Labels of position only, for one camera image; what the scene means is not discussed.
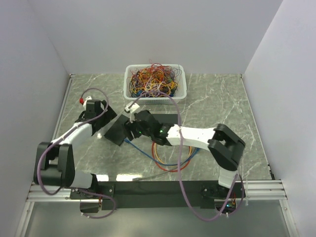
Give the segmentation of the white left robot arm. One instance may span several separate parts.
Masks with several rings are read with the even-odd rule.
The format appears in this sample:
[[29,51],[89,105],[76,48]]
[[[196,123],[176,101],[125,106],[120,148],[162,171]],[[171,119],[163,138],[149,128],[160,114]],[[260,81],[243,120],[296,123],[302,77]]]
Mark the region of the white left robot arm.
[[113,120],[117,114],[105,100],[81,100],[85,110],[59,138],[41,142],[37,148],[33,180],[37,185],[80,188],[87,198],[99,194],[95,174],[76,171],[74,149]]

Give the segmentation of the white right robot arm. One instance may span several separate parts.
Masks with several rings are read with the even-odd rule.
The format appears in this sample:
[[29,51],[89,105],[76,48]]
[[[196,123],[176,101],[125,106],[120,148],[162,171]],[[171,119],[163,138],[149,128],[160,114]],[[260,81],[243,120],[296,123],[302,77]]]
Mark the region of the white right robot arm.
[[209,150],[220,166],[217,185],[219,195],[228,197],[234,192],[233,180],[237,174],[245,142],[229,127],[218,124],[215,128],[192,128],[161,123],[147,110],[135,113],[133,117],[134,121],[128,119],[123,124],[129,140],[144,135],[161,146],[183,144]]

